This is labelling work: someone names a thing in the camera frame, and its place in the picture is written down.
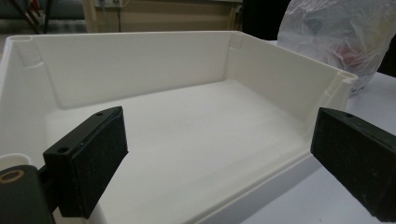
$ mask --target white table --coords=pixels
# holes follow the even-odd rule
[[[346,111],[396,135],[396,78],[375,74]],[[243,224],[381,223],[321,167]]]

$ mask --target white tray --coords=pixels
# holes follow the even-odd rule
[[[318,169],[318,108],[344,110],[355,79],[238,32],[12,36],[0,155],[41,167],[49,146],[121,105],[130,153],[100,201],[107,222],[215,223],[254,189],[271,185],[269,203]]]

